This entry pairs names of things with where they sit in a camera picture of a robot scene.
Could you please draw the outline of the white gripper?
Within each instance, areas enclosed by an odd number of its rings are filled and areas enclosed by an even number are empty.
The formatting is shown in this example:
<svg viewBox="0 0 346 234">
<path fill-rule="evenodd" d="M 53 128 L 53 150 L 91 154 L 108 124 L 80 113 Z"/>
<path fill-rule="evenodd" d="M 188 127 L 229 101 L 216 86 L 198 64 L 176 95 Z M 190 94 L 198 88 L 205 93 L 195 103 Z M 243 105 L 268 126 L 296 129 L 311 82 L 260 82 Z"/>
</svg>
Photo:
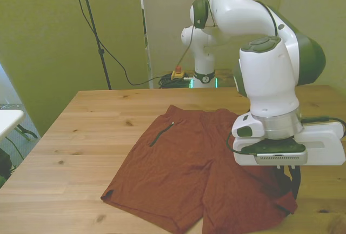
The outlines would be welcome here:
<svg viewBox="0 0 346 234">
<path fill-rule="evenodd" d="M 300 184 L 301 169 L 299 165 L 341 165 L 345 162 L 345 153 L 341 143 L 344 130 L 340 122 L 318 123 L 305 125 L 303 130 L 293 136 L 293 140 L 305 146 L 304 151 L 293 151 L 284 148 L 282 140 L 278 151 L 270 153 L 265 151 L 257 155 L 245 155 L 242 150 L 246 146 L 256 144 L 263 138 L 236 138 L 232 149 L 235 150 L 234 158 L 239 165 L 271 165 L 281 169 L 288 165 L 291 182 L 284 197 L 286 215 L 294 214 L 298 205 L 296 202 Z"/>
</svg>

